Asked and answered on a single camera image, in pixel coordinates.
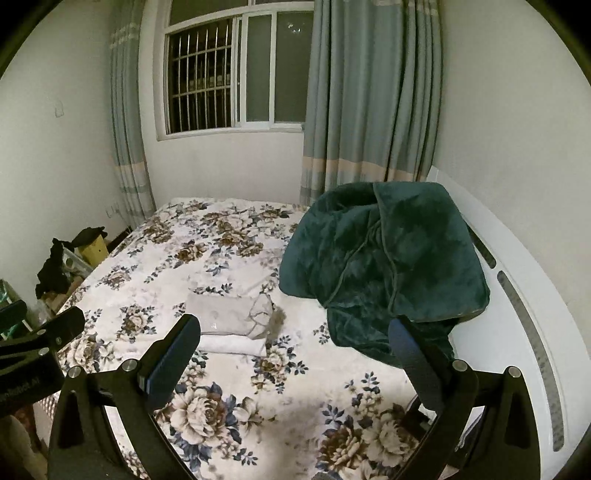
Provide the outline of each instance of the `curtain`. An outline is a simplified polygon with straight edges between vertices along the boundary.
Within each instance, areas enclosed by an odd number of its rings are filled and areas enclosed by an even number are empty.
[[[139,25],[144,0],[118,0],[111,31],[111,118],[115,170],[133,227],[155,211],[139,120]]]
[[[437,0],[316,0],[300,201],[424,180],[441,93]]]

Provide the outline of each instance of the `yellow object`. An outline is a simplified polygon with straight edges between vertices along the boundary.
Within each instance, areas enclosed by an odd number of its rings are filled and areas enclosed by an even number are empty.
[[[95,241],[90,245],[78,247],[78,251],[82,258],[93,268],[97,267],[99,263],[109,256],[107,246],[101,235],[96,237]]]

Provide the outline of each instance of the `green blanket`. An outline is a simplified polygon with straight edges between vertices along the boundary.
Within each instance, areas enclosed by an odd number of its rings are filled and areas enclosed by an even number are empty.
[[[466,224],[438,183],[350,183],[326,192],[287,246],[279,287],[318,299],[335,345],[396,367],[393,317],[406,315],[452,358],[447,335],[489,301]]]

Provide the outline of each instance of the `floral bedspread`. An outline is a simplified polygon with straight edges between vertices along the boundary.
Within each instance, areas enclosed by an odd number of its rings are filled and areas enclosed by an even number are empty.
[[[64,369],[115,369],[139,358],[184,313],[189,291],[270,294],[284,314],[263,359],[196,351],[155,418],[196,478],[387,480],[415,441],[399,427],[414,390],[402,370],[330,340],[316,300],[279,291],[281,256],[305,208],[245,200],[176,199],[104,260],[64,306],[85,331]],[[147,478],[121,419],[109,418],[134,473]]]

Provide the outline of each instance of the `white wall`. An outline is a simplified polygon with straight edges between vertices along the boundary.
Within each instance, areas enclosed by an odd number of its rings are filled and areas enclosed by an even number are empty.
[[[30,305],[52,237],[125,228],[105,212],[123,208],[109,127],[112,1],[64,0],[0,79],[0,277]]]
[[[443,0],[435,165],[540,263],[591,351],[591,86],[525,0]]]
[[[159,0],[147,0],[139,41],[139,107],[157,206],[173,197],[238,197],[297,203],[304,135],[233,132],[157,140],[154,42]],[[158,108],[163,101],[157,98]]]

